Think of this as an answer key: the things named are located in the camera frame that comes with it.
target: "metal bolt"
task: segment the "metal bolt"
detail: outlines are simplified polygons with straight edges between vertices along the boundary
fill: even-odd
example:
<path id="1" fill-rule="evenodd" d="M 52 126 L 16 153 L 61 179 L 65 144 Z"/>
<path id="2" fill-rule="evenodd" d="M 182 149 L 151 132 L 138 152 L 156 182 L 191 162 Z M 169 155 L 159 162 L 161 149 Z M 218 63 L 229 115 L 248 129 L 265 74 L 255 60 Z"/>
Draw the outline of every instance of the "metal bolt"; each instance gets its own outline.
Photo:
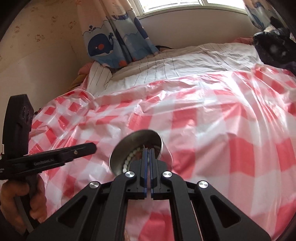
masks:
<path id="1" fill-rule="evenodd" d="M 200 181 L 198 183 L 199 187 L 201 188 L 207 188 L 209 186 L 209 184 L 206 181 Z"/>
<path id="2" fill-rule="evenodd" d="M 171 177 L 173 174 L 171 173 L 171 172 L 169 172 L 169 171 L 165 171 L 165 172 L 163 172 L 163 176 L 164 177 L 166 177 L 166 178 L 169 178 L 169 177 Z"/>
<path id="3" fill-rule="evenodd" d="M 128 171 L 128 172 L 126 172 L 126 177 L 128 177 L 128 178 L 131 178 L 131 177 L 133 177 L 134 175 L 135 175 L 135 173 L 132 172 L 132 171 Z"/>
<path id="4" fill-rule="evenodd" d="M 93 181 L 89 184 L 90 188 L 98 188 L 100 186 L 100 183 L 97 181 Z"/>

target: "stainless steel cup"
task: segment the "stainless steel cup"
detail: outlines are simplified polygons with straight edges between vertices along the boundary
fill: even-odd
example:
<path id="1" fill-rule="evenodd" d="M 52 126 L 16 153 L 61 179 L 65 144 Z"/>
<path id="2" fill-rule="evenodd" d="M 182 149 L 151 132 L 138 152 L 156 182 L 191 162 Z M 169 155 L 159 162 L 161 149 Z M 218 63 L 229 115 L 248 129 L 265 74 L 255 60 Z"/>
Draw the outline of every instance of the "stainless steel cup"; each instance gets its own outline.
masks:
<path id="1" fill-rule="evenodd" d="M 109 167 L 115 176 L 122 173 L 123 164 L 126 157 L 131 151 L 143 145 L 153 145 L 155 148 L 155 158 L 161 161 L 165 161 L 168 170 L 171 171 L 173 158 L 161 136 L 153 130 L 140 130 L 133 132 L 123 138 L 114 148 L 109 158 Z"/>

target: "window frame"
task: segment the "window frame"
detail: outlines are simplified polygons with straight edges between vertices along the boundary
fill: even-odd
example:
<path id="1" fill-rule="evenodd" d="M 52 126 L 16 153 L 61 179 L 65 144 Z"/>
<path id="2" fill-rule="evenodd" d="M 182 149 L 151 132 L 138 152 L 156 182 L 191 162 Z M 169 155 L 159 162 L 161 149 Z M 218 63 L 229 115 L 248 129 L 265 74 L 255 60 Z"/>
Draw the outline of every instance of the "window frame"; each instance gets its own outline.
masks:
<path id="1" fill-rule="evenodd" d="M 183 5 L 183 6 L 166 7 L 166 8 L 150 11 L 147 13 L 145 13 L 143 11 L 140 0 L 129 0 L 129 2 L 131 4 L 131 6 L 133 7 L 136 15 L 139 17 L 139 19 L 146 18 L 146 17 L 153 16 L 153 15 L 158 15 L 161 13 L 173 12 L 173 11 L 179 11 L 179 10 L 188 10 L 188 9 L 216 9 L 216 10 L 237 12 L 237 13 L 242 13 L 242 14 L 247 15 L 247 12 L 245 9 L 232 7 L 232 6 L 228 6 L 228 5 L 222 5 L 222 4 L 208 3 L 207 0 L 199 0 L 200 5 L 188 4 L 188 5 Z"/>

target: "checkered tablecloth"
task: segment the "checkered tablecloth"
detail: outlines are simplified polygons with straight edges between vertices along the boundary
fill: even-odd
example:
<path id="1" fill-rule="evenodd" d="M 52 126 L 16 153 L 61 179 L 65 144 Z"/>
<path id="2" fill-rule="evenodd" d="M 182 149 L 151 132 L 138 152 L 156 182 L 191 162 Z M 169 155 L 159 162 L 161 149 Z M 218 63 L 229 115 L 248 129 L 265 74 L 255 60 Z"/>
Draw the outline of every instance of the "checkered tablecloth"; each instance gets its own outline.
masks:
<path id="1" fill-rule="evenodd" d="M 108 159 L 129 133 L 153 129 L 173 156 L 173 172 L 207 180 L 275 239 L 296 211 L 296 78 L 256 65 L 160 80 L 94 98 L 76 89 L 34 118 L 30 153 L 94 142 L 95 154 L 44 172 L 48 213 L 97 180 L 114 178 Z M 171 241 L 168 201 L 130 201 L 133 240 Z"/>

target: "whale print curtain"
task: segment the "whale print curtain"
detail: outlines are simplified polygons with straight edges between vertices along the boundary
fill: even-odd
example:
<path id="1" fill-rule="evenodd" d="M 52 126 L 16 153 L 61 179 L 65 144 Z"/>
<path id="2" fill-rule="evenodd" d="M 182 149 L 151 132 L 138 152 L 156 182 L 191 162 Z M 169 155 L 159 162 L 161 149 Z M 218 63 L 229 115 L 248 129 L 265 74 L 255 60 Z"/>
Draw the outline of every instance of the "whale print curtain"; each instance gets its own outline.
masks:
<path id="1" fill-rule="evenodd" d="M 266 29 L 271 22 L 271 18 L 279 20 L 274 8 L 266 0 L 243 0 L 246 11 L 252 23 L 259 29 Z"/>
<path id="2" fill-rule="evenodd" d="M 128 0 L 76 0 L 88 55 L 104 67 L 121 68 L 157 55 Z"/>

